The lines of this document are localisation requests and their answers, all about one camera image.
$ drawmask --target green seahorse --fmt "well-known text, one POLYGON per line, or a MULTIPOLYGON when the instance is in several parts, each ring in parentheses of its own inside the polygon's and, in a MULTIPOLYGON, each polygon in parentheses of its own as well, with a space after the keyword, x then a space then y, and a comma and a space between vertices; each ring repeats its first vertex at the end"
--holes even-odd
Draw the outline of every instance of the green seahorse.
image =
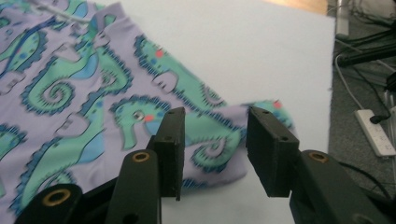
POLYGON ((78 163, 93 161, 104 151, 103 146, 103 97, 101 92, 90 95, 78 115, 87 122, 83 133, 75 136, 56 137, 44 144, 27 164, 28 170, 21 176, 18 196, 11 206, 19 213, 39 192, 56 181, 73 182, 66 169, 78 163))
MULTIPOLYGON (((14 52, 15 48, 17 47, 18 43, 21 42, 22 37, 26 34, 26 32, 18 35, 15 38, 11 45, 5 50, 3 53, 0 54, 0 61, 4 59, 8 59, 12 53, 14 52)), ((35 56, 35 61, 38 61, 41 56, 38 55, 44 50, 44 45, 47 43, 46 35, 43 32, 37 31, 30 35, 23 45, 18 49, 15 56, 12 58, 10 62, 10 66, 7 69, 8 71, 21 71, 24 70, 26 67, 30 67, 30 64, 24 65, 24 63, 28 60, 32 60, 32 56, 35 56)))
MULTIPOLYGON (((154 135, 164 113, 169 109, 168 103, 148 96, 134 95, 114 104, 111 111, 122 131, 124 149, 136 145, 134 126, 137 123, 144 122, 145 131, 154 135)), ((192 160, 206 171, 222 170, 243 138, 244 128, 233 126, 230 120, 219 113, 189 113, 185 125, 186 147, 201 145, 196 149, 192 160)))
POLYGON ((82 37, 81 44, 76 45, 79 60, 76 62, 53 56, 47 66, 40 71, 30 85, 25 88, 22 102, 29 111, 37 114, 55 114, 62 112, 74 98, 74 87, 67 79, 86 79, 101 67, 106 91, 114 94, 126 91, 131 86, 130 71, 124 63, 107 46, 110 41, 104 32, 87 40, 92 35, 88 32, 82 37))
POLYGON ((89 94, 88 101, 77 114, 71 114, 57 130, 56 137, 44 144, 27 164, 28 170, 21 176, 18 196, 11 208, 19 214, 30 200, 53 183, 71 183, 73 178, 67 168, 96 160, 104 152, 102 131, 104 122, 103 101, 109 94, 126 91, 132 85, 130 70, 109 48, 104 48, 106 35, 98 36, 94 47, 102 73, 101 88, 89 94))
POLYGON ((152 82, 165 93, 172 92, 177 95, 192 110, 207 110, 226 105, 204 82, 144 36, 138 36, 134 46, 134 54, 139 59, 140 66, 154 75, 152 82))
MULTIPOLYGON (((9 127, 0 124, 0 160, 2 160, 12 148, 25 142, 25 132, 21 132, 16 126, 9 127)), ((0 178, 0 198, 6 194, 6 190, 0 178)))

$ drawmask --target pink dot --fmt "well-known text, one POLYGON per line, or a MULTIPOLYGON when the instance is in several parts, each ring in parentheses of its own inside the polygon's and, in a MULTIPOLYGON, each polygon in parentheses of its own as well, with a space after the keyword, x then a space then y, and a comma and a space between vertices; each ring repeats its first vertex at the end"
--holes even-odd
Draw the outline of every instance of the pink dot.
POLYGON ((274 102, 274 107, 275 108, 282 108, 282 104, 279 101, 274 102))
POLYGON ((155 52, 155 56, 157 56, 157 58, 161 58, 163 56, 163 50, 162 49, 158 49, 155 52))
POLYGON ((153 121, 154 120, 154 116, 152 116, 152 115, 146 115, 145 116, 145 122, 150 122, 150 121, 153 121))

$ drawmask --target lavender fabric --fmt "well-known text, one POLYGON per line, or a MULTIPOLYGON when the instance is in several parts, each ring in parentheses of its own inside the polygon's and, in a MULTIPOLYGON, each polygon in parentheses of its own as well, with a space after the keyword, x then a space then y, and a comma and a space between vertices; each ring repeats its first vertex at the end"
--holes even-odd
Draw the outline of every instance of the lavender fabric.
POLYGON ((164 113, 184 106, 184 188, 231 183, 249 105, 291 130, 279 101, 227 105, 150 41, 123 12, 81 0, 0 0, 0 223, 12 223, 42 189, 85 191, 118 175, 146 148, 164 113))

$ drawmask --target electrical cable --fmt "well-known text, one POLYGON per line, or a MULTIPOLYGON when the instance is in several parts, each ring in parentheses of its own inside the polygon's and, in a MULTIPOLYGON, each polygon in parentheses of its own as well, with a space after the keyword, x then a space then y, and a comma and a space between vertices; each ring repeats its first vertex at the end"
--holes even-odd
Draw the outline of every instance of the electrical cable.
POLYGON ((381 97, 379 96, 378 91, 375 89, 375 87, 373 86, 373 84, 371 82, 369 82, 369 80, 367 80, 367 78, 358 70, 356 69, 355 66, 351 66, 352 69, 359 75, 359 77, 361 77, 373 90, 373 92, 375 93, 375 97, 378 100, 378 102, 385 108, 385 110, 387 111, 387 115, 386 116, 381 116, 381 115, 375 115, 372 118, 370 118, 370 120, 372 121, 372 123, 379 123, 382 120, 385 119, 389 119, 391 114, 390 114, 390 110, 388 109, 388 107, 385 105, 384 101, 381 99, 381 97))
POLYGON ((367 40, 367 39, 371 39, 371 38, 377 38, 377 37, 382 36, 382 35, 391 35, 392 33, 393 33, 393 30, 387 30, 387 31, 382 31, 382 32, 379 32, 379 33, 376 33, 376 34, 373 34, 373 35, 367 35, 367 36, 364 36, 364 37, 359 37, 359 38, 356 38, 356 39, 348 39, 346 41, 348 43, 359 42, 359 41, 363 41, 363 40, 367 40))
POLYGON ((350 97, 352 100, 358 105, 359 109, 364 109, 364 107, 361 105, 361 103, 358 101, 358 99, 355 97, 355 95, 352 93, 352 91, 349 89, 349 86, 347 85, 347 82, 344 78, 343 73, 341 72, 340 66, 338 66, 338 59, 340 58, 341 55, 338 55, 335 60, 335 68, 337 69, 338 76, 341 78, 341 81, 343 82, 344 86, 346 87, 346 91, 349 93, 350 97))
MULTIPOLYGON (((384 182, 382 182, 381 184, 382 184, 384 187, 385 187, 386 185, 391 185, 391 186, 393 186, 393 187, 396 187, 396 183, 384 183, 384 182)), ((378 188, 378 186, 377 186, 377 185, 374 185, 372 188, 370 188, 370 191, 373 192, 376 188, 378 188)))
MULTIPOLYGON (((353 47, 353 46, 349 45, 348 43, 346 43, 346 42, 344 42, 344 41, 341 41, 341 40, 339 40, 339 39, 335 39, 335 42, 337 42, 337 43, 339 43, 339 44, 342 44, 342 45, 346 46, 346 47, 349 48, 349 49, 353 49, 353 50, 355 50, 355 51, 358 52, 358 53, 363 53, 363 51, 362 51, 361 49, 357 49, 356 47, 353 47)), ((374 61, 374 62, 377 62, 377 63, 383 65, 384 67, 388 68, 388 70, 389 70, 390 72, 392 72, 392 73, 396 72, 396 69, 392 68, 392 67, 389 66, 387 63, 384 63, 382 60, 376 60, 376 61, 374 61)))
MULTIPOLYGON (((382 39, 382 38, 385 38, 385 37, 387 37, 388 35, 381 35, 381 36, 378 36, 378 37, 375 37, 375 38, 371 38, 371 39, 367 39, 367 40, 364 40, 364 41, 361 41, 360 43, 355 43, 355 44, 350 44, 349 46, 352 46, 352 47, 359 47, 359 46, 362 46, 362 45, 366 45, 366 44, 370 44, 370 43, 372 43, 372 42, 374 42, 374 41, 378 41, 378 40, 380 40, 380 39, 382 39)), ((336 55, 339 55, 339 54, 341 54, 341 53, 343 53, 343 52, 345 52, 345 51, 347 51, 347 49, 340 49, 337 53, 336 53, 336 55)))
POLYGON ((329 12, 331 12, 331 11, 333 11, 333 10, 339 8, 339 7, 347 7, 347 5, 341 5, 341 6, 338 6, 338 7, 331 7, 329 10, 327 10, 326 14, 329 14, 329 12))
POLYGON ((347 164, 347 163, 344 163, 341 161, 339 161, 338 163, 346 168, 349 168, 349 169, 351 169, 355 172, 358 172, 358 173, 366 176, 367 178, 369 178, 376 186, 378 186, 378 188, 382 191, 382 193, 384 194, 385 197, 392 200, 392 197, 390 196, 390 194, 387 192, 387 190, 384 188, 384 186, 375 177, 373 177, 369 173, 367 173, 367 172, 363 171, 362 169, 360 169, 356 166, 353 166, 351 164, 347 164))

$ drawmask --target power strip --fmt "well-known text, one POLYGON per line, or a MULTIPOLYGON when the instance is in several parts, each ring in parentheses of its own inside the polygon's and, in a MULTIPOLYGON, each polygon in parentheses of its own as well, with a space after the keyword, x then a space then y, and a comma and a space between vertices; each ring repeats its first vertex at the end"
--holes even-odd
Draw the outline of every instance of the power strip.
POLYGON ((355 116, 366 134, 375 155, 378 157, 391 157, 396 155, 395 148, 389 141, 380 124, 373 124, 370 118, 374 115, 370 109, 357 110, 355 116))

